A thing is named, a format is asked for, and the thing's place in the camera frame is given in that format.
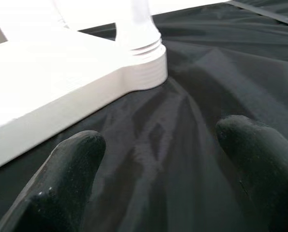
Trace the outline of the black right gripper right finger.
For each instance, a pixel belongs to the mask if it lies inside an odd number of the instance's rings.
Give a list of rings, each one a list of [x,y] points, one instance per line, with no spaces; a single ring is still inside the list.
[[[240,115],[220,119],[216,135],[268,231],[288,232],[288,140]]]

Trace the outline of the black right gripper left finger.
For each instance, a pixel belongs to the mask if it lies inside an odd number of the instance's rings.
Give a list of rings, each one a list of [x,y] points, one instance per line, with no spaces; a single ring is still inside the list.
[[[78,232],[106,150],[93,130],[60,142],[0,220],[0,232]]]

